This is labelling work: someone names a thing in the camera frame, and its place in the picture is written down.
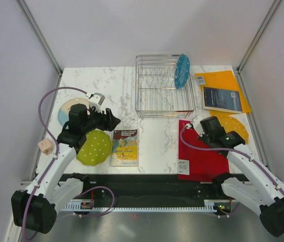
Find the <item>paperback book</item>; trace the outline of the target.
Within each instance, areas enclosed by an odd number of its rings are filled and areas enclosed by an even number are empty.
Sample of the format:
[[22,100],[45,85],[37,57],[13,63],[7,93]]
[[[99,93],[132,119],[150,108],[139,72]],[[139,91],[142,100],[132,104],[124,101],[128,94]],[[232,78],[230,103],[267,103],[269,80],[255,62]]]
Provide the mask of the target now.
[[111,166],[137,167],[138,144],[138,129],[115,130],[112,139]]

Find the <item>green polka dot plate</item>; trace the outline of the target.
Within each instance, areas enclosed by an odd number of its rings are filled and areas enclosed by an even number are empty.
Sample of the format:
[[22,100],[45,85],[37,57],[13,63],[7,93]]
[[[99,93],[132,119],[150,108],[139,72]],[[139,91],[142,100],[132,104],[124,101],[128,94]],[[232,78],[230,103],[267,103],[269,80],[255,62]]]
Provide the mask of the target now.
[[86,134],[86,142],[76,158],[83,165],[95,166],[103,163],[109,157],[111,149],[110,136],[104,131],[93,130]]

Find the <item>wire dish rack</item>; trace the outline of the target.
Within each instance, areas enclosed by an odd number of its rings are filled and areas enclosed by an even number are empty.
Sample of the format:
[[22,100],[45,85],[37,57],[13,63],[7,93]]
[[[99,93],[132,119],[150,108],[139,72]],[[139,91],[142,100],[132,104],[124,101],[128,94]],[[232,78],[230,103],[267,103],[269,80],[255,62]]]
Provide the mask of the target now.
[[141,54],[135,58],[135,111],[139,117],[188,117],[195,111],[191,76],[175,85],[179,54]]

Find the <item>blue polka dot plate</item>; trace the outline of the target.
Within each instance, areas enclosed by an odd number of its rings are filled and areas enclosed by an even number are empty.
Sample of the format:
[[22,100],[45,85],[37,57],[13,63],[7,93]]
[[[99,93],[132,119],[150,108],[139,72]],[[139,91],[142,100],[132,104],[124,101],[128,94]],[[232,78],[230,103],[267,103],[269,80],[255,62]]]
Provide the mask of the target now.
[[189,57],[185,54],[180,55],[178,58],[175,74],[174,74],[174,83],[176,89],[181,89],[187,83],[190,73],[190,60]]

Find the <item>yellow polka dot plate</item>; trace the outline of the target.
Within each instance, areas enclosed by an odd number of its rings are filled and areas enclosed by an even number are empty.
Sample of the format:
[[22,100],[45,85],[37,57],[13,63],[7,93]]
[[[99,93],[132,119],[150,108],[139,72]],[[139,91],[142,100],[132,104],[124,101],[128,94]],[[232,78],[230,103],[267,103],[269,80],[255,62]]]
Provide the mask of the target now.
[[231,131],[237,132],[244,139],[245,143],[248,144],[249,134],[245,126],[238,119],[224,112],[216,113],[215,116],[227,133]]

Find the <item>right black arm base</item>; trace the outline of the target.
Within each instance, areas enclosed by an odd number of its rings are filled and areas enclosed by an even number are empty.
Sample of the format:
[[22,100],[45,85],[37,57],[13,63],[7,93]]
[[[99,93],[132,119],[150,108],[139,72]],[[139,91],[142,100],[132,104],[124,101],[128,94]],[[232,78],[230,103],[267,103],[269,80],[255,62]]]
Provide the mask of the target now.
[[195,194],[203,200],[229,200],[230,197],[223,193],[222,188],[215,183],[195,182]]

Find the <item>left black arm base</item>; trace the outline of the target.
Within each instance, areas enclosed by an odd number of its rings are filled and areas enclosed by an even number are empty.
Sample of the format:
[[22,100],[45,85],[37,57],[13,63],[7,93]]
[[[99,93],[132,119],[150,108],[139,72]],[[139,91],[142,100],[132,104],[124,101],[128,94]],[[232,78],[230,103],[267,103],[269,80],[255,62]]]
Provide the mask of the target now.
[[106,186],[97,184],[95,181],[90,181],[89,178],[76,179],[82,183],[83,187],[78,195],[75,195],[73,199],[90,199],[91,201],[97,201],[99,199],[111,199],[115,198],[114,193]]

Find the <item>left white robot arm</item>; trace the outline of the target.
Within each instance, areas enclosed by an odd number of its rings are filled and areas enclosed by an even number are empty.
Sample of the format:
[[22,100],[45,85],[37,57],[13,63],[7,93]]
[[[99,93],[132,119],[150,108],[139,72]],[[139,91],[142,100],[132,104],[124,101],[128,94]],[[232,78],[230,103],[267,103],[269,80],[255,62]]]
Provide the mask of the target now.
[[51,160],[24,191],[15,191],[12,195],[14,224],[47,234],[68,202],[76,196],[87,198],[91,194],[91,185],[85,182],[85,175],[73,173],[64,184],[57,184],[84,145],[87,133],[95,129],[113,131],[120,122],[109,108],[97,112],[84,104],[73,105],[68,121],[57,137],[56,151]]

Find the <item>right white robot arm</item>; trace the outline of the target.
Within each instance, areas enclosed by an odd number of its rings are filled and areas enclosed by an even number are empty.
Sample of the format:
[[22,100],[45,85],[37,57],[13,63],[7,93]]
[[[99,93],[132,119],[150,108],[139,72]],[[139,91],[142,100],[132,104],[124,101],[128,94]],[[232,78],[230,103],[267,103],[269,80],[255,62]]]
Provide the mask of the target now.
[[236,131],[226,132],[217,117],[196,117],[192,125],[199,139],[207,145],[207,151],[216,151],[226,157],[251,183],[245,185],[232,174],[223,173],[211,186],[212,194],[219,199],[227,195],[238,200],[259,217],[271,235],[284,234],[284,183],[256,161]]

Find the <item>cream and blue plate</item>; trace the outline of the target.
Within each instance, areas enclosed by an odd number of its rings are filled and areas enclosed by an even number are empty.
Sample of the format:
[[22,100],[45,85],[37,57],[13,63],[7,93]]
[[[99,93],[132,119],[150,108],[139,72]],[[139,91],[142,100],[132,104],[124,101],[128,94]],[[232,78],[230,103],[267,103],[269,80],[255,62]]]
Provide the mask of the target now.
[[70,108],[75,104],[84,104],[87,108],[89,107],[88,100],[84,98],[73,98],[66,101],[58,111],[57,118],[58,122],[63,126],[68,121],[68,114]]

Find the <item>pink cube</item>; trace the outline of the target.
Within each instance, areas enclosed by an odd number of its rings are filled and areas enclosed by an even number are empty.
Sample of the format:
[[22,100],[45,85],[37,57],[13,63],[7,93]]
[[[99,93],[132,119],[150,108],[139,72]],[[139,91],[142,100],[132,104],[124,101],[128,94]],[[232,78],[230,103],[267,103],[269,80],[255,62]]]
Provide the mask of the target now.
[[54,150],[54,143],[49,138],[45,138],[38,143],[38,147],[43,154],[49,155]]

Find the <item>red folder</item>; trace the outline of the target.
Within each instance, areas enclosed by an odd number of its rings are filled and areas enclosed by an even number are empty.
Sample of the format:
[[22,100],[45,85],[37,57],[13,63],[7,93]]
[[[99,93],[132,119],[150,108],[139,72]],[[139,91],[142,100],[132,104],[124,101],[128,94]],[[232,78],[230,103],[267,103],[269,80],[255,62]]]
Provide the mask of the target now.
[[227,158],[215,151],[202,151],[178,141],[178,179],[195,182],[211,182],[220,174],[229,172]]

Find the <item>dark blue book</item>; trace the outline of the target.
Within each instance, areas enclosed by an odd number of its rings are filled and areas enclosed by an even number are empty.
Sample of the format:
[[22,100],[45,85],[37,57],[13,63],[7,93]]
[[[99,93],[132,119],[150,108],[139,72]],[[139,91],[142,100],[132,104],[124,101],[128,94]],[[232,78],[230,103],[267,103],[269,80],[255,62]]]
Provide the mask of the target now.
[[202,107],[231,113],[242,113],[240,94],[238,91],[203,87]]

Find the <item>orange folder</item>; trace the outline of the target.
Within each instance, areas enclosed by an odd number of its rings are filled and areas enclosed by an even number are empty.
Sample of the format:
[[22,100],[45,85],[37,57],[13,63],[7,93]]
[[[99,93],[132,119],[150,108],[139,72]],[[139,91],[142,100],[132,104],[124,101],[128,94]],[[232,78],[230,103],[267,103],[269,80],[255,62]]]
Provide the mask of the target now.
[[250,113],[251,107],[245,97],[238,81],[233,74],[233,71],[220,71],[220,72],[209,72],[209,73],[196,73],[196,79],[198,77],[203,77],[205,84],[201,85],[200,88],[203,90],[203,87],[219,88],[232,91],[238,91],[240,94],[240,101],[242,105],[243,113]]

